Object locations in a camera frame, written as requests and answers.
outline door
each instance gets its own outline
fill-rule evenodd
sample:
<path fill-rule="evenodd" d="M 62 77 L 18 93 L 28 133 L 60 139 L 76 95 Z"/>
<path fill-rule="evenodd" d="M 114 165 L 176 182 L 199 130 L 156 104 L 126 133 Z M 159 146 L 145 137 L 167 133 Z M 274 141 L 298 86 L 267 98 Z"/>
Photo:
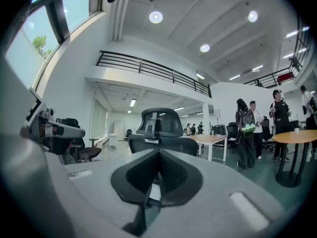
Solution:
<path fill-rule="evenodd" d="M 113 133 L 118 134 L 118 140 L 124 139 L 124 122 L 123 121 L 115 121 L 113 123 Z"/>

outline gray floor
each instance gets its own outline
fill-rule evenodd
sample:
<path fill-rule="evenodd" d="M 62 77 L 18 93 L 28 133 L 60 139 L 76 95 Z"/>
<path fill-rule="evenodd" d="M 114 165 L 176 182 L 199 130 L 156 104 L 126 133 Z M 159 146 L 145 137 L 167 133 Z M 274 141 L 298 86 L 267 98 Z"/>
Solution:
<path fill-rule="evenodd" d="M 290 159 L 289 163 L 285 163 L 284 170 L 290 170 L 291 163 L 293 161 L 293 153 L 295 145 L 288 145 L 289 153 L 287 156 Z M 131 154 L 129 149 L 129 145 L 125 141 L 118 142 L 118 149 L 108 149 L 107 143 L 104 145 L 102 152 L 94 159 L 94 160 L 109 160 L 112 158 L 121 158 L 123 156 Z M 208 147 L 202 148 L 202 155 L 197 155 L 198 158 L 208 159 Z M 213 147 L 212 150 L 213 158 L 223 157 L 223 147 Z M 302 182 L 296 188 L 286 188 L 279 185 L 275 180 L 275 175 L 278 171 L 280 161 L 278 160 L 276 163 L 272 162 L 273 153 L 263 150 L 262 159 L 256 159 L 256 165 L 252 169 L 245 169 L 240 171 L 245 177 L 249 178 L 259 186 L 263 187 L 267 190 L 271 195 L 273 195 L 285 209 L 289 209 L 294 205 L 302 203 L 306 195 L 311 187 L 313 179 L 315 178 L 316 169 L 317 169 L 317 158 L 316 156 L 312 156 L 310 154 L 310 149 L 308 152 L 308 156 L 305 163 L 305 168 L 302 174 Z M 241 170 L 236 165 L 236 161 L 238 158 L 237 149 L 234 148 L 234 152 L 232 149 L 228 148 L 227 150 L 227 158 L 225 165 L 233 168 L 236 171 Z M 302 149 L 300 146 L 297 164 L 295 167 L 295 172 L 299 169 L 300 161 L 302 159 Z"/>

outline black metal railing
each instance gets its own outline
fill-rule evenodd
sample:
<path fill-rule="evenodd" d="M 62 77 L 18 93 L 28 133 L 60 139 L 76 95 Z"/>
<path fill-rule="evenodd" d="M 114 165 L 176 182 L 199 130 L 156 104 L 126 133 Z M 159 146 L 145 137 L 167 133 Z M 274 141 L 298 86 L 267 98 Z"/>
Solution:
<path fill-rule="evenodd" d="M 286 58 L 290 61 L 290 65 L 285 69 L 256 78 L 244 84 L 272 88 L 293 81 L 303 67 L 308 57 L 311 45 L 312 37 L 309 33 L 309 27 L 299 16 L 297 16 L 297 37 L 294 53 L 290 57 Z M 279 76 L 284 74 L 285 80 L 281 81 Z"/>
<path fill-rule="evenodd" d="M 97 66 L 113 67 L 138 72 L 192 89 L 211 98 L 210 85 L 202 83 L 176 70 L 146 59 L 110 51 L 100 51 Z"/>

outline white ceiling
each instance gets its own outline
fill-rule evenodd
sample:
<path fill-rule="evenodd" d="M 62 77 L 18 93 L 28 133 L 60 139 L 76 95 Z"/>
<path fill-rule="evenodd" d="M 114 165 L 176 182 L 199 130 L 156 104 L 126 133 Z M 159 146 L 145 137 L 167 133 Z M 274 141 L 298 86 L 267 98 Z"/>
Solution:
<path fill-rule="evenodd" d="M 255 23 L 247 19 L 251 10 L 259 14 Z M 152 11 L 163 14 L 161 23 L 149 21 Z M 202 74 L 216 73 L 221 81 L 261 64 L 260 72 L 234 82 L 283 69 L 289 65 L 284 55 L 295 47 L 296 37 L 285 38 L 297 29 L 296 15 L 285 0 L 127 0 L 123 17 L 120 35 L 157 39 L 160 45 L 162 40 L 172 42 L 200 59 Z M 202 44 L 209 44 L 210 51 L 200 52 Z"/>
<path fill-rule="evenodd" d="M 94 82 L 94 87 L 102 94 L 113 112 L 141 114 L 150 108 L 184 109 L 177 111 L 180 116 L 203 112 L 203 104 L 173 94 L 153 92 L 142 88 Z M 134 107 L 130 107 L 131 100 L 135 99 Z"/>

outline tree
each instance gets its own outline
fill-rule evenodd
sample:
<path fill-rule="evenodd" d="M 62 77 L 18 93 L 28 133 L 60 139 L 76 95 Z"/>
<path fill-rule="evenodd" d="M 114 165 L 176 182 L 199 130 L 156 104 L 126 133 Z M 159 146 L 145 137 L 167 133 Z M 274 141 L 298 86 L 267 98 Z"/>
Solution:
<path fill-rule="evenodd" d="M 44 59 L 46 59 L 52 52 L 52 50 L 47 50 L 46 52 L 44 51 L 44 46 L 46 45 L 46 36 L 38 36 L 34 38 L 32 45 Z"/>

